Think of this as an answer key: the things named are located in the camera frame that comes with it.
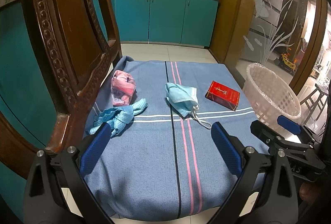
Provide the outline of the person's right hand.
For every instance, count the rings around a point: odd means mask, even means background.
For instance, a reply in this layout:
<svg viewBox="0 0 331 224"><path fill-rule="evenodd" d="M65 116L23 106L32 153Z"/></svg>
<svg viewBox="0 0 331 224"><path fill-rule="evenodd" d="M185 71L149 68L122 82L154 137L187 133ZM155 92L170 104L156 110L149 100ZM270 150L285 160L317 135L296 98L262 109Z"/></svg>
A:
<svg viewBox="0 0 331 224"><path fill-rule="evenodd" d="M313 203L317 199L317 197L320 194L320 188L309 184L309 183L302 183L300 190L299 190L299 195L300 198L308 203Z"/></svg>

